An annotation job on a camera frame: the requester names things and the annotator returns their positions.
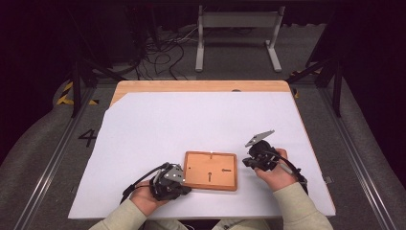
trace person's right hand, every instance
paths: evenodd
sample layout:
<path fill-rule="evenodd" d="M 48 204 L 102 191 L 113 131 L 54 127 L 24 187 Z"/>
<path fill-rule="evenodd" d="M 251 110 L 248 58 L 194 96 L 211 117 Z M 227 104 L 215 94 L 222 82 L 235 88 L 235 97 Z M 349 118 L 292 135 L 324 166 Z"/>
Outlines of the person's right hand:
<path fill-rule="evenodd" d="M 287 152 L 285 149 L 276 149 L 276 151 L 281 157 L 287 159 Z M 274 170 L 267 172 L 264 172 L 259 168 L 254 169 L 257 177 L 263 179 L 273 192 L 297 182 L 296 176 L 285 171 L 280 164 L 278 164 Z"/>

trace metal bar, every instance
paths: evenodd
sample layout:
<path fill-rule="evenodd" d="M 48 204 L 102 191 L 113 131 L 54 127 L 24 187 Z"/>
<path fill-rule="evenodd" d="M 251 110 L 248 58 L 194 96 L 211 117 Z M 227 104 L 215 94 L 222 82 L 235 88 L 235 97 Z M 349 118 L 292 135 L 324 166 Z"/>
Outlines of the metal bar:
<path fill-rule="evenodd" d="M 350 135 L 342 121 L 341 118 L 338 118 L 335 116 L 335 111 L 331 107 L 331 97 L 328 94 L 327 89 L 325 88 L 319 88 L 319 92 L 322 96 L 322 99 L 328 108 L 328 112 L 331 116 L 331 118 L 334 121 L 334 124 L 336 125 L 337 129 L 340 132 L 341 137 L 343 138 L 346 147 L 348 151 L 347 157 L 350 160 L 350 163 L 352 167 L 355 170 L 355 173 L 358 177 L 358 180 L 365 192 L 365 195 L 367 196 L 368 201 L 370 202 L 372 209 L 376 215 L 377 220 L 379 221 L 379 224 L 381 225 L 382 229 L 397 229 L 391 216 L 388 213 L 388 210 L 385 207 L 385 204 L 383 203 L 383 200 L 381 199 L 378 191 L 376 190 L 375 184 L 370 177 L 370 174 L 368 173 L 354 143 L 350 139 Z"/>
<path fill-rule="evenodd" d="M 80 117 L 83 114 L 84 109 L 88 105 L 88 102 L 90 101 L 94 91 L 95 88 L 86 89 L 82 101 L 82 104 L 84 104 L 84 106 L 79 110 L 77 116 L 75 118 L 71 118 L 71 120 L 69 121 L 68 126 L 66 127 L 61 139 L 59 140 L 59 143 L 56 146 L 53 156 L 51 157 L 47 167 L 45 168 L 44 173 L 39 177 L 33 194 L 27 202 L 27 205 L 20 218 L 18 219 L 18 222 L 15 224 L 14 230 L 29 228 L 31 221 L 34 219 L 34 215 L 42 202 L 42 199 L 46 195 L 48 188 L 50 187 L 51 182 L 54 179 L 57 168 L 59 167 L 60 162 L 63 159 L 66 146 L 69 143 L 72 133 L 79 123 Z"/>

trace hand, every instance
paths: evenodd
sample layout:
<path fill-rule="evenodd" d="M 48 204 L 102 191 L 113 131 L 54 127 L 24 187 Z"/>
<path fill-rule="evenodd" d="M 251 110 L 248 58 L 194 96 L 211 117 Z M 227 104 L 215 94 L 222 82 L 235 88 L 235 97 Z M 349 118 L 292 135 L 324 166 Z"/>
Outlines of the hand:
<path fill-rule="evenodd" d="M 287 152 L 285 149 L 276 149 L 276 151 L 283 158 L 287 159 Z M 263 179 L 266 184 L 268 184 L 269 188 L 271 188 L 273 192 L 294 184 L 297 181 L 296 176 L 286 172 L 280 164 L 278 164 L 274 170 L 267 172 L 264 172 L 259 168 L 255 168 L 255 173 L 257 174 L 257 177 Z"/>
<path fill-rule="evenodd" d="M 156 200 L 149 189 L 149 180 L 143 181 L 137 184 L 135 187 L 140 187 L 132 192 L 131 197 L 129 198 L 139 209 L 143 212 L 146 217 L 151 215 L 153 211 L 162 205 L 168 203 L 168 200 Z"/>

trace beige sleeve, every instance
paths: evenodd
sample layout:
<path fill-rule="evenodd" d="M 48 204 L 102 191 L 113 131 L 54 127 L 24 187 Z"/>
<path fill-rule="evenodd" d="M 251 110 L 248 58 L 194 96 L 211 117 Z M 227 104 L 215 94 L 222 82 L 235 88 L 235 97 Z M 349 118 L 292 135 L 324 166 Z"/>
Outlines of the beige sleeve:
<path fill-rule="evenodd" d="M 332 229 L 328 219 L 314 206 L 300 183 L 294 183 L 274 193 L 283 217 L 283 229 Z"/>
<path fill-rule="evenodd" d="M 126 230 L 138 229 L 147 217 L 138 209 L 131 200 L 125 200 L 107 218 L 101 220 L 91 230 Z"/>

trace orange wooden board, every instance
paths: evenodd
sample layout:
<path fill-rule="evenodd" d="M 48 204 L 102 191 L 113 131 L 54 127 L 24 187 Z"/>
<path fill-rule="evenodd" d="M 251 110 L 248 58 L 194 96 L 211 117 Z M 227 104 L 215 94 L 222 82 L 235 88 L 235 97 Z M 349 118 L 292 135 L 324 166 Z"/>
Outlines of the orange wooden board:
<path fill-rule="evenodd" d="M 187 151 L 185 184 L 195 189 L 235 191 L 237 156 L 233 153 Z"/>

